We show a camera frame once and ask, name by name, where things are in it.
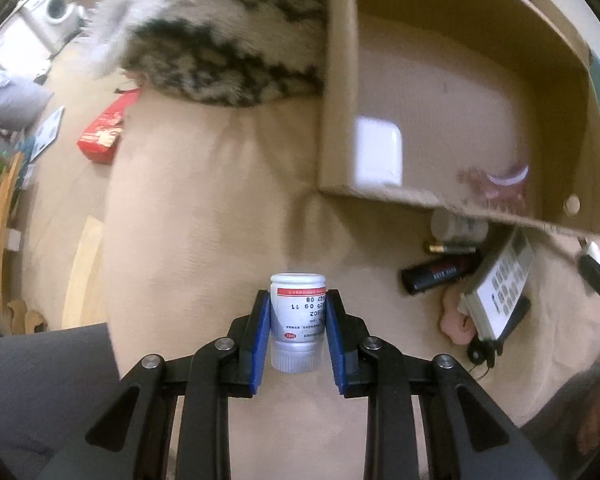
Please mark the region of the white air conditioner remote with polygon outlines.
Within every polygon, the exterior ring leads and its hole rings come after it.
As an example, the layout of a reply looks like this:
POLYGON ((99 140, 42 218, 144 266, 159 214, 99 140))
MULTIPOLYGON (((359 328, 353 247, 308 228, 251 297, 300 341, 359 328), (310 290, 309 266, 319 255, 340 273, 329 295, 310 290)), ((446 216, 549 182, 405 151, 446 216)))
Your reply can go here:
POLYGON ((504 333, 526 287, 533 258, 524 231, 512 229, 468 280, 460 304, 474 321, 480 340, 496 341, 504 333))

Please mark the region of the black cylindrical tube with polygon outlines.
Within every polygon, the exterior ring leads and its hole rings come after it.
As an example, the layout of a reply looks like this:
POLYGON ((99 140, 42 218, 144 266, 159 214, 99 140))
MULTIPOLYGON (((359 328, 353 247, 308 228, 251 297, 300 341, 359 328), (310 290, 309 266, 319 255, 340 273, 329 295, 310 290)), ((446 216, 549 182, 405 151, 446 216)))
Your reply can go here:
POLYGON ((480 252, 466 255, 441 255, 434 260, 400 271, 400 282, 412 296, 438 286, 455 283, 474 274, 483 256, 480 252))

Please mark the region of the white red-label pill bottle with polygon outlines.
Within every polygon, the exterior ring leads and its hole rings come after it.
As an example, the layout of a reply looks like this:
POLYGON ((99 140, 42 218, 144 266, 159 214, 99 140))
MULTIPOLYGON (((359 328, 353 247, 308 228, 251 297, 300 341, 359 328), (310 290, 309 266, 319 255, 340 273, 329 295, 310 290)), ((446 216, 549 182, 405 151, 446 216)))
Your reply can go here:
POLYGON ((271 363, 279 372, 304 374, 321 367, 326 292, 322 274, 271 276, 271 363))

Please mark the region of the white blue-label pill bottle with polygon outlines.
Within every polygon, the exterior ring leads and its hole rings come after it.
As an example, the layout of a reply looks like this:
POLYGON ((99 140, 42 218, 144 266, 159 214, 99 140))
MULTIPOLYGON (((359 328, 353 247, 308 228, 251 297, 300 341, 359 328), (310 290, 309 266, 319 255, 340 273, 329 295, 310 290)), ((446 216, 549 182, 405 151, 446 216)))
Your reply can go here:
POLYGON ((488 236, 489 223, 459 216, 446 209, 436 209, 431 215, 430 231, 439 242, 479 245, 488 236))

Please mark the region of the gold black AA battery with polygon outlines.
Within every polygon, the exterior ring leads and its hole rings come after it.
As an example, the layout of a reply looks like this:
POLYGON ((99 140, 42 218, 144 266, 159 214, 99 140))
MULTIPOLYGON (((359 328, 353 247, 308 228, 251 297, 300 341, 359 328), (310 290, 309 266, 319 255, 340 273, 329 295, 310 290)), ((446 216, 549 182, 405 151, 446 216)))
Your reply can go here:
POLYGON ((424 244, 424 251, 429 255, 470 255, 478 252, 478 248, 463 244, 428 242, 424 244))

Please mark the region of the brown cardboard box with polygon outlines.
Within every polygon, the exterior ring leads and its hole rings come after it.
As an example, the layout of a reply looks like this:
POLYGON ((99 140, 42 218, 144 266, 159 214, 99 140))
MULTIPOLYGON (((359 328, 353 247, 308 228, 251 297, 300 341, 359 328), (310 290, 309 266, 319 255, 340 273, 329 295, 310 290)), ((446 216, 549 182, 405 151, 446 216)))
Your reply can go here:
POLYGON ((591 52, 550 0, 329 0, 326 192, 600 236, 591 52))

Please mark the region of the red snack bag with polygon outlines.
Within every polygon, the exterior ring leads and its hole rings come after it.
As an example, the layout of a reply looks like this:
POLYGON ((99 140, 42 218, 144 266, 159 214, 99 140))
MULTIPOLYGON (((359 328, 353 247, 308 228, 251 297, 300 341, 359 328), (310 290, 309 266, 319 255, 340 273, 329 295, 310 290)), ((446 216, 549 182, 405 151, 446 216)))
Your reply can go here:
POLYGON ((94 164, 110 166, 124 131, 126 109, 140 97, 140 88, 122 92, 81 133, 78 146, 94 164))

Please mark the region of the black beige shaggy rug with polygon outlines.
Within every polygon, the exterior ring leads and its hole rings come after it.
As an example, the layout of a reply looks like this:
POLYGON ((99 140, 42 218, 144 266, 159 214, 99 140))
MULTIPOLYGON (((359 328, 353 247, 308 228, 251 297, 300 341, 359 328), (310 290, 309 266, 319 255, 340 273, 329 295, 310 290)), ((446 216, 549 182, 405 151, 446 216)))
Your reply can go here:
POLYGON ((250 107, 323 90, 327 25, 328 0, 99 0, 84 65, 168 96, 250 107))

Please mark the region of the white washing machine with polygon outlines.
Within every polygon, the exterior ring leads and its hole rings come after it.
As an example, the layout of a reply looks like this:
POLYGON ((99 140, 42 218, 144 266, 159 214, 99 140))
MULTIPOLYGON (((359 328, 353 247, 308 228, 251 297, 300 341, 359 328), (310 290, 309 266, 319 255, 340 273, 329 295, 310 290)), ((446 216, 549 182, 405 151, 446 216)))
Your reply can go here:
POLYGON ((81 29, 82 6, 71 0, 27 0, 22 13, 53 51, 61 50, 81 29))

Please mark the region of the wooden chair frame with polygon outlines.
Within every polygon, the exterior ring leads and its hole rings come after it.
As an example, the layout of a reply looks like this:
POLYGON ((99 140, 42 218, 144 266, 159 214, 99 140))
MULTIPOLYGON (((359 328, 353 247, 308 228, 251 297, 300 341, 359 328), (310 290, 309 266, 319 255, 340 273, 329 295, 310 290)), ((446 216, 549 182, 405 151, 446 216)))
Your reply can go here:
POLYGON ((3 294, 4 253, 8 242, 7 223, 23 161, 23 152, 12 155, 0 175, 0 315, 4 313, 5 309, 12 312, 10 328, 14 335, 32 335, 36 332, 42 332, 46 325, 46 319, 40 312, 30 310, 27 304, 20 299, 6 301, 3 294))

